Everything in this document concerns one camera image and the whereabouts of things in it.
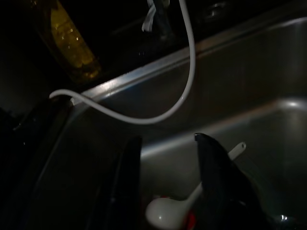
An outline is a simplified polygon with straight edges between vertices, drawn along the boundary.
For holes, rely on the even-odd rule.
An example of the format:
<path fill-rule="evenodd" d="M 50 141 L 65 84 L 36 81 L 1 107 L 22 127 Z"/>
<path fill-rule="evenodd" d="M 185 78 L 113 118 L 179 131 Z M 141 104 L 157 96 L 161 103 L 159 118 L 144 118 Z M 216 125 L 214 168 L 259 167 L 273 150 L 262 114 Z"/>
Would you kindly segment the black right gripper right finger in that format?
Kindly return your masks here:
<path fill-rule="evenodd" d="M 199 214 L 204 230 L 269 230 L 266 214 L 249 179 L 214 138 L 194 135 L 205 204 Z"/>

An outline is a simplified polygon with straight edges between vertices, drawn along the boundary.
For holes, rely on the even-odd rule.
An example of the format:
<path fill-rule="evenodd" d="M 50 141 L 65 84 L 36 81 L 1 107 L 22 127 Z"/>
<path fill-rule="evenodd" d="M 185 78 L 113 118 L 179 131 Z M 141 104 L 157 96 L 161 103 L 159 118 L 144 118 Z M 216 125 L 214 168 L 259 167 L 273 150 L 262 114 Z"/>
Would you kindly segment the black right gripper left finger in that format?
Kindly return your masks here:
<path fill-rule="evenodd" d="M 139 228 L 141 149 L 142 138 L 134 137 L 120 156 L 105 222 L 106 230 Z"/>

